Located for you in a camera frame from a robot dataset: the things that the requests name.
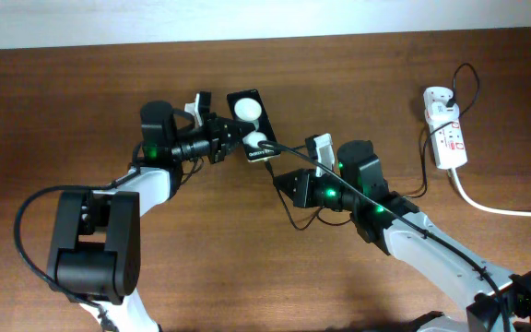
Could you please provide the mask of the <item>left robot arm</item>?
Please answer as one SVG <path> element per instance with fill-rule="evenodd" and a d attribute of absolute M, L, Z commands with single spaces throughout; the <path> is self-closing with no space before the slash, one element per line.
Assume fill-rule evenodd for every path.
<path fill-rule="evenodd" d="M 209 110 L 210 95 L 197 94 L 190 112 L 166 101 L 140 110 L 143 140 L 127 175 L 100 189 L 62 191 L 46 275 L 96 317 L 105 331 L 159 331 L 136 289 L 141 266 L 140 219 L 171 199 L 183 182 L 183 163 L 224 160 L 255 126 Z"/>

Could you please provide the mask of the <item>black smartphone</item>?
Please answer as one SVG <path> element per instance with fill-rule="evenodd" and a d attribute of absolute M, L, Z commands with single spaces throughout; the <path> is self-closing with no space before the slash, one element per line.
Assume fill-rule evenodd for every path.
<path fill-rule="evenodd" d="M 257 89 L 232 92 L 227 102 L 234 120 L 249 124 L 251 131 L 242 139 L 245 156 L 249 162 L 267 161 L 280 155 L 279 152 L 260 148 L 264 140 L 277 142 L 265 105 Z"/>

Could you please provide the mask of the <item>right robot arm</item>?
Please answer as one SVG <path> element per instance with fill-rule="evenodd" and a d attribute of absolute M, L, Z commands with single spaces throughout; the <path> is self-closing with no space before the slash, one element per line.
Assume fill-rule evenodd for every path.
<path fill-rule="evenodd" d="M 307 157 L 310 169 L 273 179 L 297 208 L 347 211 L 359 236 L 415 268 L 466 312 L 456 321 L 442 312 L 414 320 L 417 331 L 531 331 L 531 271 L 492 264 L 441 231 L 418 206 L 390 191 L 369 141 L 337 152 L 339 171 Z"/>

